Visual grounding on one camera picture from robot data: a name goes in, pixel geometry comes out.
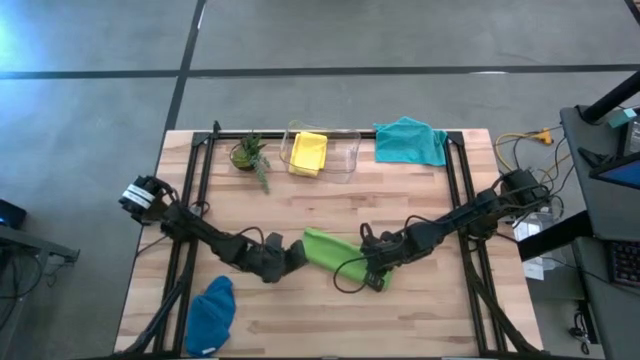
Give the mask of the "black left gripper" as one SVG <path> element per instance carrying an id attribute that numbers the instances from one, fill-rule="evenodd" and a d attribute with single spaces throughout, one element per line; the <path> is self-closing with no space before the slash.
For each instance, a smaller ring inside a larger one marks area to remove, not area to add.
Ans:
<path id="1" fill-rule="evenodd" d="M 247 252 L 247 271 L 257 275 L 264 283 L 277 283 L 307 263 L 301 240 L 294 241 L 287 253 L 271 247 L 252 247 Z"/>

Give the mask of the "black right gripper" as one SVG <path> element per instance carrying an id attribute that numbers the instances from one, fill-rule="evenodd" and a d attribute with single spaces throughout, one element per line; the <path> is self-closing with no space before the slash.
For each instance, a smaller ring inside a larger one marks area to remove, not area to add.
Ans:
<path id="1" fill-rule="evenodd" d="M 392 268 L 418 259 L 417 248 L 407 230 L 384 231 L 376 237 L 370 229 L 361 229 L 360 251 L 366 259 L 364 284 L 371 289 L 387 289 L 393 275 Z"/>

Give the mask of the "green microfiber towel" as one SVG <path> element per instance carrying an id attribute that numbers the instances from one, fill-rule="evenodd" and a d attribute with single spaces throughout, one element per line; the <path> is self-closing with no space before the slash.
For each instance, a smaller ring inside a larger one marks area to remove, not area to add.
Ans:
<path id="1" fill-rule="evenodd" d="M 311 227 L 304 230 L 302 242 L 307 260 L 330 271 L 333 285 L 338 291 L 345 294 L 355 294 L 364 288 L 369 288 L 364 284 L 364 277 L 366 272 L 371 270 L 366 269 L 366 259 L 359 247 Z M 357 283 L 359 287 L 344 289 L 339 284 L 339 277 Z M 372 290 L 382 292 L 387 289 L 376 288 Z"/>

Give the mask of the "yellow microfiber towel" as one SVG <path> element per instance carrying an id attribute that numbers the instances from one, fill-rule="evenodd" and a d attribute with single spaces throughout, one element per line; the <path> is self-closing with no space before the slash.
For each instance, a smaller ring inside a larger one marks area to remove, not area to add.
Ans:
<path id="1" fill-rule="evenodd" d="M 289 172 L 315 177 L 325 166 L 328 138 L 310 132 L 296 135 L 289 161 Z"/>

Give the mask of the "dark blue microfiber towel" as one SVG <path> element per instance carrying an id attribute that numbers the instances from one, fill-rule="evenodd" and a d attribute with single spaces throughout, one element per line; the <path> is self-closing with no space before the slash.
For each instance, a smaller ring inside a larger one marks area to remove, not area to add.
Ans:
<path id="1" fill-rule="evenodd" d="M 187 316 L 186 352 L 193 357 L 211 357 L 230 338 L 235 312 L 231 279 L 227 276 L 215 278 L 191 303 Z"/>

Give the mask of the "teal microfiber towel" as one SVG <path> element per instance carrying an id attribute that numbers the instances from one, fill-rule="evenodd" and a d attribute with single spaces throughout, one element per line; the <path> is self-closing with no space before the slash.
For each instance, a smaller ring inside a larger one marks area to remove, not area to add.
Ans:
<path id="1" fill-rule="evenodd" d="M 447 132 L 410 117 L 393 123 L 375 124 L 375 160 L 380 163 L 409 163 L 430 166 L 446 164 Z"/>

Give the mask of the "clear plastic bin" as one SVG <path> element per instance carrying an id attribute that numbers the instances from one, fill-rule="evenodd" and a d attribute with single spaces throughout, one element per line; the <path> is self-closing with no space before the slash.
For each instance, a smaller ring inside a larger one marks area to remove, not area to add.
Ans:
<path id="1" fill-rule="evenodd" d="M 298 133 L 310 132 L 328 138 L 325 166 L 315 177 L 301 176 L 289 172 L 289 161 Z M 332 183 L 347 183 L 357 167 L 360 134 L 353 130 L 340 130 L 312 126 L 300 121 L 291 121 L 280 143 L 279 157 L 285 170 L 292 175 Z"/>

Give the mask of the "potted succulent plant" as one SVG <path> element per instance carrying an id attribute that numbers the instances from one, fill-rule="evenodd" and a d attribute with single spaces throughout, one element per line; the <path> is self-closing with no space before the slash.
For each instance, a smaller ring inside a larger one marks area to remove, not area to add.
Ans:
<path id="1" fill-rule="evenodd" d="M 269 194 L 270 187 L 267 171 L 271 168 L 271 163 L 262 153 L 262 149 L 265 146 L 266 144 L 262 142 L 260 134 L 250 132 L 233 147 L 230 153 L 230 160 L 238 170 L 253 172 L 264 193 Z"/>

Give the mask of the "grey side desk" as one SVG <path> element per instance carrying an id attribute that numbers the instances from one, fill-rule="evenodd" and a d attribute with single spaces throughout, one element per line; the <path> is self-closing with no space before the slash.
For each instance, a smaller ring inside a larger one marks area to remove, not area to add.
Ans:
<path id="1" fill-rule="evenodd" d="M 611 241 L 640 241 L 640 190 L 589 177 L 591 167 L 580 147 L 599 154 L 617 152 L 619 131 L 584 122 L 575 108 L 560 110 L 592 233 L 573 242 L 586 275 L 586 290 L 607 360 L 640 360 L 640 288 L 613 284 L 606 246 Z"/>

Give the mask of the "black keyboard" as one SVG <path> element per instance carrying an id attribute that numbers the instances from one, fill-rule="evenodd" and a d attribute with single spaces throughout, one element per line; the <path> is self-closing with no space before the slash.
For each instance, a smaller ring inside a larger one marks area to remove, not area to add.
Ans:
<path id="1" fill-rule="evenodd" d="M 606 253 L 610 280 L 640 288 L 640 242 L 610 241 Z"/>

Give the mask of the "laptop with blue screen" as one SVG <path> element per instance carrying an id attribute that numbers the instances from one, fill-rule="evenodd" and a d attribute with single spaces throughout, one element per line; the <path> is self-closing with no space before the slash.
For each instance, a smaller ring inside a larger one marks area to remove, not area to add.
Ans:
<path id="1" fill-rule="evenodd" d="M 640 152 L 594 168 L 589 176 L 592 179 L 640 190 Z"/>

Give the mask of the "black side cart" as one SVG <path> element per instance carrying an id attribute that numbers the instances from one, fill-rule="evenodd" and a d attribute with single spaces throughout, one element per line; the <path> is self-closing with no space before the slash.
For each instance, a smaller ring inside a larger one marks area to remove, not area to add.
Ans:
<path id="1" fill-rule="evenodd" d="M 56 242 L 44 240 L 23 230 L 27 211 L 6 200 L 0 199 L 0 282 L 7 270 L 11 271 L 10 292 L 0 293 L 0 301 L 7 301 L 0 317 L 7 321 L 18 303 L 45 281 L 48 287 L 57 282 L 57 273 L 66 267 L 73 267 L 80 250 L 72 249 Z M 35 278 L 29 285 L 22 286 L 20 260 L 34 262 Z"/>

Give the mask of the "black slanted pole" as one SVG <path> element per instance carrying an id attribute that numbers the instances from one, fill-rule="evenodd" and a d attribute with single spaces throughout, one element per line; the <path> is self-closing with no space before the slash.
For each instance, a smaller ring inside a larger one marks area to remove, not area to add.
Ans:
<path id="1" fill-rule="evenodd" d="M 611 110 L 638 92 L 640 92 L 640 71 L 635 72 L 594 104 L 581 110 L 581 118 L 588 124 L 596 124 Z"/>

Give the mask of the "small teal box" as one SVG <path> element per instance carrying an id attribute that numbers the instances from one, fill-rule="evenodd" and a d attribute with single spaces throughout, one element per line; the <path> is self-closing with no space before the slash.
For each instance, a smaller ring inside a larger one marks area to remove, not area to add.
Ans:
<path id="1" fill-rule="evenodd" d="M 629 121 L 635 119 L 637 116 L 638 116 L 638 113 L 634 108 L 617 109 L 609 115 L 607 124 L 611 128 L 616 129 L 627 124 Z"/>

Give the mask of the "black aluminium table frame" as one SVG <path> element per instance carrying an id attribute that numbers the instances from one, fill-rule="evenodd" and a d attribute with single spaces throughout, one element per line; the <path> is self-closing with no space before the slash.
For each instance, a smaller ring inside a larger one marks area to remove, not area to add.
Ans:
<path id="1" fill-rule="evenodd" d="M 500 177 L 484 129 L 451 130 L 442 167 L 380 163 L 376 133 L 361 136 L 347 183 L 289 174 L 280 160 L 282 131 L 262 131 L 270 193 L 238 170 L 230 153 L 244 132 L 213 128 L 171 131 L 153 175 L 181 203 L 215 228 L 282 246 L 302 241 L 307 227 L 360 248 L 360 226 L 379 236 L 417 215 L 436 220 L 491 187 Z M 264 283 L 237 270 L 199 240 L 174 241 L 159 223 L 144 225 L 116 340 L 128 358 L 181 358 L 195 296 L 219 276 L 233 283 L 236 312 L 217 360 L 280 358 L 536 358 L 541 339 L 517 245 L 494 233 L 449 234 L 428 256 L 393 269 L 387 290 L 338 291 L 332 273 L 308 263 Z"/>

